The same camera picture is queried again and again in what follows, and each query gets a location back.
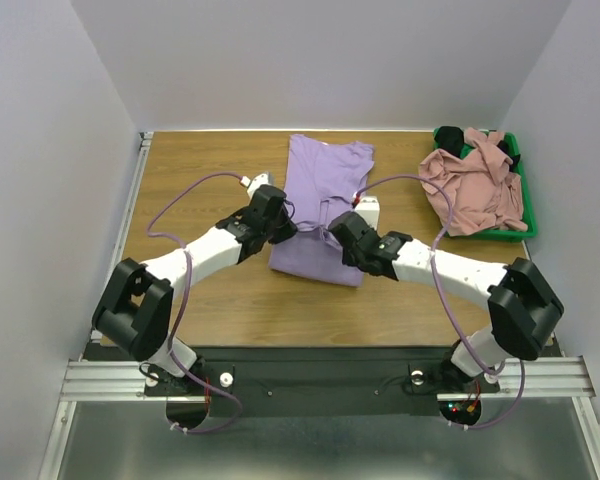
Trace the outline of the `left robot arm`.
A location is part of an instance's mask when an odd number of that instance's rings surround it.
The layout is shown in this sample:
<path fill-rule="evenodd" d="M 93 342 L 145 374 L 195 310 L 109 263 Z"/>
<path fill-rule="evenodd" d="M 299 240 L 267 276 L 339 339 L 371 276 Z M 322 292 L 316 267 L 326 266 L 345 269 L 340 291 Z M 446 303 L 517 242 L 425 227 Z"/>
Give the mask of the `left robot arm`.
<path fill-rule="evenodd" d="M 279 244 L 297 232 L 296 208 L 284 191 L 264 183 L 249 192 L 246 206 L 217 221 L 198 239 L 147 229 L 151 238 L 177 247 L 160 257 L 121 260 L 112 270 L 92 317 L 93 328 L 139 364 L 146 379 L 165 381 L 179 393 L 206 392 L 230 398 L 228 386 L 202 379 L 196 352 L 176 336 L 191 289 L 202 280 Z"/>

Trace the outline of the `purple t-shirt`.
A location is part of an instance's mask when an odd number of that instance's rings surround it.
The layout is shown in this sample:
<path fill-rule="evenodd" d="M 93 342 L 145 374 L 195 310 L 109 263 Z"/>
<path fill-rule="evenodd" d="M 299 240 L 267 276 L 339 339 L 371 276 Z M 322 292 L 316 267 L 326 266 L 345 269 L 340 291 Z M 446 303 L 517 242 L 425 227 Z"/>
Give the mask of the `purple t-shirt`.
<path fill-rule="evenodd" d="M 332 144 L 294 134 L 284 191 L 295 207 L 297 233 L 272 247 L 275 271 L 347 287 L 359 287 L 363 273 L 342 263 L 342 248 L 328 231 L 351 209 L 354 193 L 366 186 L 374 166 L 374 146 L 354 141 Z"/>

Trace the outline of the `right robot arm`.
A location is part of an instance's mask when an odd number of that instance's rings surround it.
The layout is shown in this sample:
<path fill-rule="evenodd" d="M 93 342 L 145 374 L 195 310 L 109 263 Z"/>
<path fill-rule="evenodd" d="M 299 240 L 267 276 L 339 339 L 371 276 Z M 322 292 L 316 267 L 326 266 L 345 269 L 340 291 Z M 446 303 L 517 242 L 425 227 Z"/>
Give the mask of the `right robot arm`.
<path fill-rule="evenodd" d="M 376 277 L 429 285 L 446 313 L 447 293 L 487 311 L 490 325 L 460 335 L 435 370 L 436 380 L 462 390 L 507 359 L 535 361 L 545 348 L 564 305 L 530 260 L 483 262 L 433 249 L 407 234 L 381 236 L 359 214 L 346 212 L 328 231 L 343 250 L 343 264 Z"/>

